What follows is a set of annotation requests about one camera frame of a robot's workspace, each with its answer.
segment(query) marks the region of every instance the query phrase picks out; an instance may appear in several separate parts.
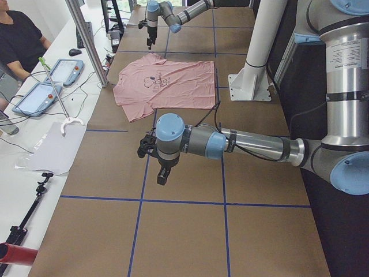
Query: chair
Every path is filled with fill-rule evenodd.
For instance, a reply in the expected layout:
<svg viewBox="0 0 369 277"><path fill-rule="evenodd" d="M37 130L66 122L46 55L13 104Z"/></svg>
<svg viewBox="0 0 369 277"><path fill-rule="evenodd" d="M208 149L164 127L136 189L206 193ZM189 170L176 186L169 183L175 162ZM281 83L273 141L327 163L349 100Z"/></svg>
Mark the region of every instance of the chair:
<svg viewBox="0 0 369 277"><path fill-rule="evenodd" d="M21 79L18 78L17 75L15 75L11 70L10 68L3 64L1 61L0 61L0 70L3 71L4 73L8 74L11 78L17 80L17 81L22 81Z"/></svg>

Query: white pole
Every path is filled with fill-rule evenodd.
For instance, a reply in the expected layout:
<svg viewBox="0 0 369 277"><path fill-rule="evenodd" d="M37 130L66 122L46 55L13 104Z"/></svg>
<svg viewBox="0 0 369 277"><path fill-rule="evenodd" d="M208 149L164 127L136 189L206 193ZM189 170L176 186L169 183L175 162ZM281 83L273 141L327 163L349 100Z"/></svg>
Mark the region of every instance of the white pole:
<svg viewBox="0 0 369 277"><path fill-rule="evenodd" d="M261 0L244 68L229 75L231 100L270 101L266 63L287 0Z"/></svg>

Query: computer mouse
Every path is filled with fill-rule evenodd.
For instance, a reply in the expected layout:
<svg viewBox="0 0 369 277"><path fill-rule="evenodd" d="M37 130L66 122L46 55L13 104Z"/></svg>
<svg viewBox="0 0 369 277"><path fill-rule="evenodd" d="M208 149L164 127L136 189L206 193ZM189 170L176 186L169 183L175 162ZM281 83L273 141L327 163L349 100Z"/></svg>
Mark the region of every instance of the computer mouse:
<svg viewBox="0 0 369 277"><path fill-rule="evenodd" d="M71 49L68 53L71 57L82 54L82 51L80 49Z"/></svg>

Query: red object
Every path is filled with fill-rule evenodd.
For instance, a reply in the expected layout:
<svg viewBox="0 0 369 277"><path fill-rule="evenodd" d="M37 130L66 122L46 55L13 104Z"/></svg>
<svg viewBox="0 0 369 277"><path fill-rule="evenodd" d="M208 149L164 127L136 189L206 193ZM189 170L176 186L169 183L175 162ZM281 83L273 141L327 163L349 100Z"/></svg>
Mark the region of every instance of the red object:
<svg viewBox="0 0 369 277"><path fill-rule="evenodd" d="M23 246L0 244L0 263L32 265L38 251Z"/></svg>

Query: black cord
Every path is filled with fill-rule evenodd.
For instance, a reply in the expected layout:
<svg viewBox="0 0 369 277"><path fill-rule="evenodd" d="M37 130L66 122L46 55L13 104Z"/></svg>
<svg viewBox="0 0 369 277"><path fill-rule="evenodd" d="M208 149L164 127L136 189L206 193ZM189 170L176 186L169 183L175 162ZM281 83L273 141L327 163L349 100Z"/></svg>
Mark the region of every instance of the black cord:
<svg viewBox="0 0 369 277"><path fill-rule="evenodd" d="M27 149L23 148L22 146L20 146L20 145L18 145L18 144L10 143L10 142L8 142L8 141L4 140L2 137L0 137L0 140L5 141L6 143L9 143L9 144L14 145L14 146L18 146L19 148L23 149L24 151L27 151L27 152L28 152L28 153L30 153L30 154L34 154L34 152L28 151Z"/></svg>
<svg viewBox="0 0 369 277"><path fill-rule="evenodd" d="M67 94L67 95L63 96L63 97L62 97L62 99L67 98L67 97L68 97L68 96L70 96L71 94L75 93L75 92L76 92L76 90L78 90L79 88L81 88L84 84L86 84L86 83L88 82L88 80L90 80L90 78L92 77L92 75L93 75L94 73L95 73L95 71L94 71L94 72L91 72L91 73L88 75L87 79L86 79L82 84L80 84L77 88L75 88L71 93L69 93L69 94Z"/></svg>
<svg viewBox="0 0 369 277"><path fill-rule="evenodd" d="M32 76L32 78L33 78L33 79L35 79L37 82L39 82L39 83L40 83L40 80L39 80L39 79L37 79L34 75L30 75L30 76Z"/></svg>
<svg viewBox="0 0 369 277"><path fill-rule="evenodd" d="M145 7L145 21L148 19L148 18L147 18L148 4L149 4L149 0L147 0L147 1L146 1L146 7Z"/></svg>
<svg viewBox="0 0 369 277"><path fill-rule="evenodd" d="M218 113L219 106L220 106L220 101L218 101L218 106L217 106L217 108L215 109L215 112L214 112L214 125L215 125L215 128L218 130L218 132L222 134L221 129L219 128L218 123L217 123L217 113ZM279 162L279 161L283 160L283 158L284 158L283 156L281 156L279 159L272 159L272 158L267 157L263 154L259 154L259 153L255 153L251 150L247 150L246 148L244 148L244 147L242 147L238 144L235 144L235 147L239 148L240 150L242 150L245 153L250 154L251 156L254 156L258 159L267 160L269 162Z"/></svg>
<svg viewBox="0 0 369 277"><path fill-rule="evenodd" d="M45 72L45 71L37 71L37 72L34 72L34 73L32 73L32 74L28 75L26 78L24 78L24 80L22 81L22 85L24 84L25 80L27 80L27 79L28 79L28 77L33 77L34 75L39 74L39 73L44 73L44 74L46 74L46 72Z"/></svg>
<svg viewBox="0 0 369 277"><path fill-rule="evenodd" d="M13 104L11 101L9 101L7 98L6 98L6 96L4 95L4 93L2 93L1 91L0 91L0 93L4 96L4 98L5 98L5 100L6 101L8 101L8 103L9 104L12 104L14 107L18 107L19 108L19 106L17 105L17 104ZM12 99L11 100L13 100L15 97L19 97L19 96L21 96L21 95L14 95L13 97L12 97ZM14 119L18 119L18 118L24 118L24 117L27 117L26 119L28 119L28 118L30 118L31 117L31 115L32 114L34 114L34 113L38 113L38 111L35 111L34 113L30 113L30 114L25 114L21 109L19 109L20 110L20 112L23 114L23 116L21 116L21 117L14 117L14 118L9 118L9 120L14 120Z"/></svg>
<svg viewBox="0 0 369 277"><path fill-rule="evenodd" d="M42 113L42 114L47 114L47 115L58 115L58 114L62 114L62 115L64 115L64 113L55 113L55 114Z"/></svg>
<svg viewBox="0 0 369 277"><path fill-rule="evenodd" d="M10 98L10 100L8 102L10 103L14 98L23 98L23 97L24 97L24 95L14 95L12 98Z"/></svg>
<svg viewBox="0 0 369 277"><path fill-rule="evenodd" d="M132 13L132 12L128 12L128 11L126 11L126 10L119 10L119 9L118 9L118 11L120 11L120 12L124 12L124 13Z"/></svg>
<svg viewBox="0 0 369 277"><path fill-rule="evenodd" d="M214 110L217 111L218 108L219 108L219 105L220 105L220 101L218 101L199 122L197 122L197 124L195 125L195 127L198 127L198 125L202 124L203 121L206 120L206 118L209 116L209 114L212 111L214 111Z"/></svg>
<svg viewBox="0 0 369 277"><path fill-rule="evenodd" d="M85 106L85 101L86 101L87 96L88 96L87 92L85 92L82 88L80 88L80 90L82 90L84 92L84 94L86 94L86 96L85 96L85 99L83 99L82 104L81 104L81 107L80 107L80 110L78 111L78 113L77 113L77 115L75 117L78 117L80 115L83 107Z"/></svg>
<svg viewBox="0 0 369 277"><path fill-rule="evenodd" d="M30 118L30 117L26 117L26 118L24 118L24 119L22 119L22 120L20 120L20 121L18 121L18 122L13 122L13 123L9 123L9 124L1 124L0 125L0 127L1 126L9 126L9 125L14 125L14 124L18 124L18 123L21 123L21 122L23 122L23 121L26 121L28 118Z"/></svg>
<svg viewBox="0 0 369 277"><path fill-rule="evenodd" d="M303 115L303 114L311 113L311 112L313 112L313 111L315 111L315 110L317 110L317 109L319 109L319 108L321 108L321 107L325 106L326 104L327 104L327 102L323 102L323 103L321 103L319 106L316 106L315 108L312 108L312 109L310 109L310 110L303 111L303 112L301 112L301 113L298 113L298 114L293 115L293 116L291 117L291 119L289 120L289 126L288 126L289 133L290 133L290 134L292 133L292 121L293 121L296 117L298 117L298 116L300 116L300 115Z"/></svg>
<svg viewBox="0 0 369 277"><path fill-rule="evenodd" d="M274 77L272 76L272 73L270 71L270 68L269 68L269 64L267 63L267 65L265 66L265 69L266 69L266 74L268 75L268 77L271 79L278 95L281 95L280 93L280 89L279 89L279 86L277 85L276 81L274 80Z"/></svg>

